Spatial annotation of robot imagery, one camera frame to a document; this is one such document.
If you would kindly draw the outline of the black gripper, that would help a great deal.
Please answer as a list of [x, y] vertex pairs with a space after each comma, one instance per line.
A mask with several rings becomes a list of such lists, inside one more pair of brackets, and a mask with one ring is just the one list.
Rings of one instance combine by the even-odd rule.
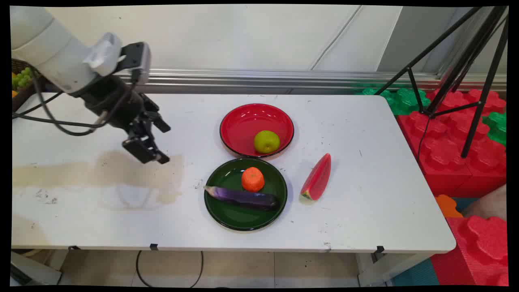
[[[85, 107], [94, 114], [106, 112], [107, 124], [131, 131], [141, 122], [143, 133], [151, 134], [151, 126], [156, 126], [162, 133], [171, 127], [158, 113], [159, 107], [148, 96], [135, 90], [136, 82], [126, 84], [118, 76], [97, 77], [85, 88], [73, 92], [74, 97], [81, 98]], [[154, 139], [141, 140], [139, 137], [129, 137], [122, 142], [122, 147], [138, 161], [146, 164], [157, 161], [166, 164], [170, 157], [161, 152]]]

